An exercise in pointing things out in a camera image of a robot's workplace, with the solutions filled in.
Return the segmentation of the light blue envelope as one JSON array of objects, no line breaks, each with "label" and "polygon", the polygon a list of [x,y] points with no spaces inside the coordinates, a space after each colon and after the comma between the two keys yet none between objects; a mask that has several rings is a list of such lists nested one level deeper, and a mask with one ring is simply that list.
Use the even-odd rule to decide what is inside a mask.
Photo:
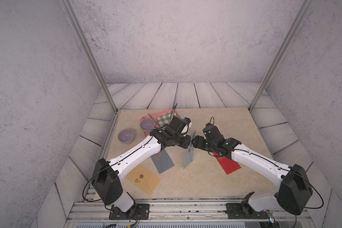
[{"label": "light blue envelope", "polygon": [[185,150],[183,169],[186,169],[186,167],[193,162],[194,147],[192,145],[192,140],[195,138],[195,135],[196,135],[196,131],[194,131],[191,134],[190,144],[188,148]]}]

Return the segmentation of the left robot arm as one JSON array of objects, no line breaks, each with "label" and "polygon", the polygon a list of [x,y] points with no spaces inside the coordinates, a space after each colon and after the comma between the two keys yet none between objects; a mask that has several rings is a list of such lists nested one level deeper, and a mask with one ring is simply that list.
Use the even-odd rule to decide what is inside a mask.
[{"label": "left robot arm", "polygon": [[106,161],[97,161],[89,184],[98,193],[104,205],[114,205],[121,212],[133,214],[135,200],[123,190],[121,180],[136,166],[154,154],[171,146],[188,148],[191,136],[187,135],[192,122],[189,118],[173,117],[170,124],[153,129],[146,138],[124,154]]}]

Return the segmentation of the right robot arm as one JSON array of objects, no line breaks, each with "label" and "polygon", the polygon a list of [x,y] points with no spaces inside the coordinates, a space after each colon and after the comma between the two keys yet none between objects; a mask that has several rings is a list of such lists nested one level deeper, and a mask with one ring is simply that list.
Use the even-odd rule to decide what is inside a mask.
[{"label": "right robot arm", "polygon": [[234,138],[225,139],[218,128],[208,123],[203,136],[192,140],[194,148],[227,158],[251,168],[270,180],[276,189],[269,193],[249,193],[244,203],[256,212],[264,210],[285,210],[300,215],[313,194],[306,171],[298,164],[289,166],[267,158],[245,146]]}]

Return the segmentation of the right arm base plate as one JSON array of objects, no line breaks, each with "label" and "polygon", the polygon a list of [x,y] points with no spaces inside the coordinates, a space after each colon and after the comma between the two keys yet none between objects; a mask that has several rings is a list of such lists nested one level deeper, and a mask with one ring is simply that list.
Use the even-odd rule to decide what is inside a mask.
[{"label": "right arm base plate", "polygon": [[228,219],[269,219],[267,212],[257,212],[248,204],[250,197],[255,192],[250,192],[241,203],[227,203],[224,211]]}]

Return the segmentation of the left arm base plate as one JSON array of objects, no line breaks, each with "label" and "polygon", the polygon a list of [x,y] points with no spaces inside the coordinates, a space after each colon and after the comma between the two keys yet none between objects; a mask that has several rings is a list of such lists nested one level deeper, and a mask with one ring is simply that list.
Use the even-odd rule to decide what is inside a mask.
[{"label": "left arm base plate", "polygon": [[148,220],[150,204],[135,204],[128,211],[123,212],[118,207],[112,205],[110,209],[110,220]]}]

